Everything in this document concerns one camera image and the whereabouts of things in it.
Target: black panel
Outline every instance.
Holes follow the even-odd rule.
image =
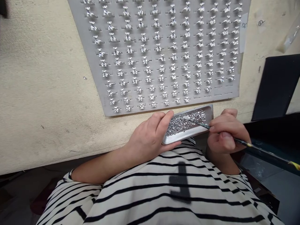
[[[300,54],[266,58],[252,121],[286,114],[300,76]]]

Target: right hand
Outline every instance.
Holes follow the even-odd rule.
[[[167,132],[170,120],[174,112],[155,112],[146,121],[142,122],[131,135],[124,146],[132,156],[136,164],[142,164],[154,159],[159,154],[170,151],[181,142],[162,145],[163,137]]]
[[[209,123],[211,128],[207,144],[212,152],[230,154],[246,148],[236,143],[233,137],[251,143],[245,126],[236,118],[237,114],[236,109],[225,109],[220,116]]]

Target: black and white striped shirt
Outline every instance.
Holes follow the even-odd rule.
[[[58,182],[37,225],[283,224],[244,174],[221,173],[193,139],[103,185],[75,182],[71,173]]]

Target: finger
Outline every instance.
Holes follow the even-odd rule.
[[[250,142],[250,136],[245,126],[239,122],[221,122],[209,129],[212,133],[229,132],[233,137]]]
[[[212,127],[216,123],[223,123],[223,122],[238,122],[238,120],[233,115],[226,113],[213,119],[211,122],[209,122],[209,125]]]
[[[223,112],[221,113],[221,115],[225,114],[225,113],[231,114],[236,118],[238,115],[238,110],[237,109],[224,109]]]
[[[156,129],[156,134],[163,138],[163,136],[166,134],[170,120],[172,119],[174,115],[174,112],[170,110],[169,112],[166,113],[166,115],[161,119],[159,122],[159,125]]]
[[[169,145],[162,145],[162,147],[160,148],[160,152],[163,153],[163,152],[170,151],[170,150],[174,149],[176,146],[178,146],[180,144],[181,144],[181,141],[174,142],[174,143],[169,144]]]
[[[152,116],[148,119],[148,126],[147,128],[151,131],[156,132],[157,126],[161,119],[165,116],[164,112],[155,112]]]
[[[228,152],[233,152],[236,145],[232,135],[228,132],[221,132],[219,135],[219,143]]]

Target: paper tag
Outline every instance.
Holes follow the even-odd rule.
[[[258,27],[259,33],[264,32],[267,27],[266,27],[266,20],[263,17],[263,11],[258,10],[255,13],[255,18],[256,18],[256,25]]]
[[[241,24],[240,24],[240,53],[243,53],[245,50],[247,26],[248,26],[248,13],[245,13],[241,17]]]

